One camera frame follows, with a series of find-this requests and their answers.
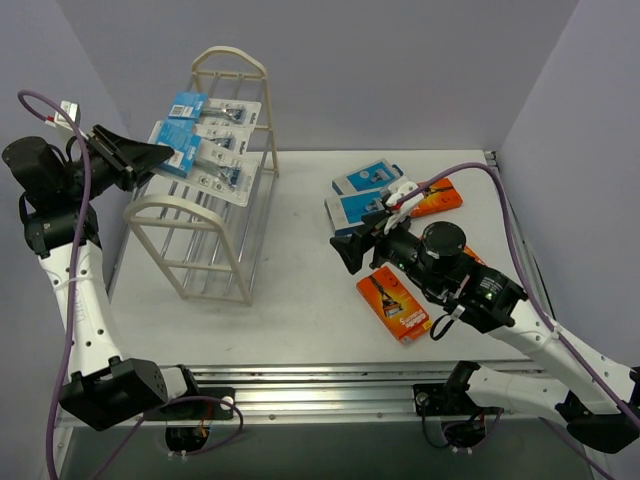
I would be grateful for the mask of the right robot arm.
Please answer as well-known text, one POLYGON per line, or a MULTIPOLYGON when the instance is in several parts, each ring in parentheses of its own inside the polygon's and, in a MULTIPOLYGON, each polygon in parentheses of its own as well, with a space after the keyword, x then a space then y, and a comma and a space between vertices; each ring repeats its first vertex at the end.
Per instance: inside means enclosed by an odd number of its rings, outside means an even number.
POLYGON ((638 440, 638 369, 605 358, 556 322, 545 322, 521 286, 466 252, 459 226, 437 221, 415 236, 409 221, 383 232, 384 220, 383 213, 373 214, 352 234, 331 237, 350 273, 371 252, 373 267, 393 265, 452 320, 510 345, 547 374, 507 374, 461 361, 443 390, 450 409, 502 408, 538 417, 608 454, 638 440))

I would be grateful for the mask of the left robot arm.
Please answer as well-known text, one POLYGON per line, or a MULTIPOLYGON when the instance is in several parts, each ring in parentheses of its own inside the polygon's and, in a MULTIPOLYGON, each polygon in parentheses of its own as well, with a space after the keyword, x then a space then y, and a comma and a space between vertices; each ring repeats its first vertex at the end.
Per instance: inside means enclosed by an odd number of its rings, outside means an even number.
POLYGON ((19 214, 28 247, 56 296, 71 342, 57 404, 97 431, 147 411, 166 408, 194 417, 202 395, 183 365, 160 368, 131 357, 116 333, 107 289, 97 214, 90 200, 111 186, 131 191, 174 153, 121 137, 101 125, 86 140, 89 159, 65 161, 45 139, 9 144, 4 163, 23 187, 19 214))

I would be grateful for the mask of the blue Gillette razor blister pack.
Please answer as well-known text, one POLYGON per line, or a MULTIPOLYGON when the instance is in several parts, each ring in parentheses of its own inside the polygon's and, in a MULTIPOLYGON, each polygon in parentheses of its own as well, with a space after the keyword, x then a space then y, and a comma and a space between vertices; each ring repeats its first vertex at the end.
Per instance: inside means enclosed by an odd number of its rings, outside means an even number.
POLYGON ((179 125, 219 125, 254 128, 262 104, 208 97, 206 93, 179 92, 169 109, 167 119, 179 125))

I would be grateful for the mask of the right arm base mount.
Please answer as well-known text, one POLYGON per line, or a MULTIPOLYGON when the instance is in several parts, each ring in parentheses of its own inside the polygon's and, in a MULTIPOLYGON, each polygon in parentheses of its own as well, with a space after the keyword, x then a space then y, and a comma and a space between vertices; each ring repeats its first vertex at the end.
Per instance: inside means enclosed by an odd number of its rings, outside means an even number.
POLYGON ((415 411, 418 416, 467 416, 497 414, 498 407, 476 405, 466 393, 450 393, 444 383, 418 383, 412 386, 415 411))

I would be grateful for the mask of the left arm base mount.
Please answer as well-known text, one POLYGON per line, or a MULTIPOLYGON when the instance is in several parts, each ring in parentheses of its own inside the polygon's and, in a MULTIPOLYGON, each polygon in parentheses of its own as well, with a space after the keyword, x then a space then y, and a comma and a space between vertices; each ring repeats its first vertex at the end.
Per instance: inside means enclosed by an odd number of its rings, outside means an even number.
MULTIPOLYGON (((196 396, 223 400, 229 404, 235 402, 236 389, 229 386, 209 386, 202 388, 196 396)), ((160 408, 153 414, 155 420, 231 420, 234 417, 232 409, 219 402, 194 400, 193 395, 183 395, 172 400, 167 406, 160 408)))

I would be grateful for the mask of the orange Gillette Fusion box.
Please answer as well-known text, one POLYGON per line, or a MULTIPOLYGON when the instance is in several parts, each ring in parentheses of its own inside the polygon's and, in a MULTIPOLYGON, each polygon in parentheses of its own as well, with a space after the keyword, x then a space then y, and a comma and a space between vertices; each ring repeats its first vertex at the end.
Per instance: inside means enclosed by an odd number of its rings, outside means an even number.
POLYGON ((431 317, 389 267, 362 278, 356 289, 399 343, 408 345, 431 330, 431 317))

